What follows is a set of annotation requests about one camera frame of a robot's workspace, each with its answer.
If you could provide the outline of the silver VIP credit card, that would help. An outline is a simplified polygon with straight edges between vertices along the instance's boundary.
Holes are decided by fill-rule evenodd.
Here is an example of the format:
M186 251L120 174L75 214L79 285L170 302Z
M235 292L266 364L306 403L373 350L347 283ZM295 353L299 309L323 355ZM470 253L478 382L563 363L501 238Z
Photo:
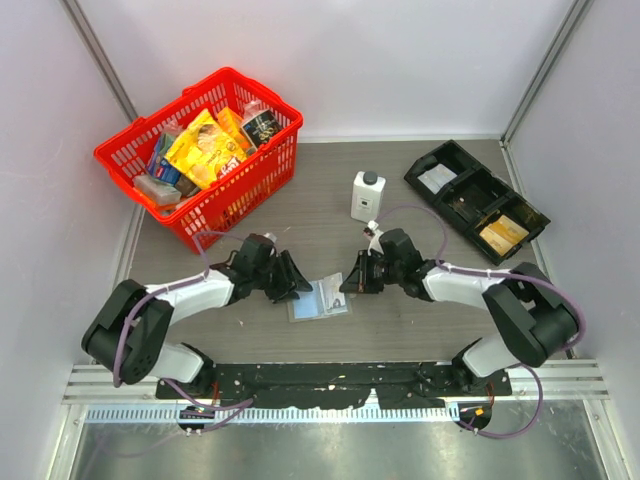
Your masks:
M326 315L338 315L348 311L346 296L340 291L342 283L341 273L326 276L320 281L321 298Z

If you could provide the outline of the grey leather card holder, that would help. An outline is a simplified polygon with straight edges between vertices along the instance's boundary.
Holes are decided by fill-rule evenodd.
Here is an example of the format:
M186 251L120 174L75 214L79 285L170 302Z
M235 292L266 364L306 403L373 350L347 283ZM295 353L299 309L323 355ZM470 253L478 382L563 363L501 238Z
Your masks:
M300 323L312 320L326 319L350 313L350 305L346 296L348 311L338 315L326 315L324 313L320 281L311 281L313 291L309 293L300 293L300 298L292 300L288 304L288 314L290 323Z

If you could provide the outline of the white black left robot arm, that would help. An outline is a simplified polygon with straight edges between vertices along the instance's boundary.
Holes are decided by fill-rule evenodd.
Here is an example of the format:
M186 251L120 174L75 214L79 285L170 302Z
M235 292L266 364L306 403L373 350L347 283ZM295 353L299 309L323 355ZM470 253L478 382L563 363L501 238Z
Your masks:
M197 313L233 305L256 290L274 304L312 290L290 253L279 251L270 234L247 236L225 261L195 276L158 285L120 282L84 333L81 348L112 373L117 387L153 376L202 398L213 387L213 361L190 345L168 342L169 328Z

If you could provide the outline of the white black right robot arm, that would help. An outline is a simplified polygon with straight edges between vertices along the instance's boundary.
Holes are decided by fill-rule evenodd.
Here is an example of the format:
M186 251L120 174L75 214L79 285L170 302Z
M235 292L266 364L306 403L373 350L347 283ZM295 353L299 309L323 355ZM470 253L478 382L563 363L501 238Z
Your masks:
M531 263L513 270L479 270L425 259L401 228L364 231L369 246L358 253L340 286L345 294L378 294L387 285L426 302L457 303L484 310L496 334L476 340L452 360L457 391L472 395L494 373L514 365L539 367L581 333L582 316Z

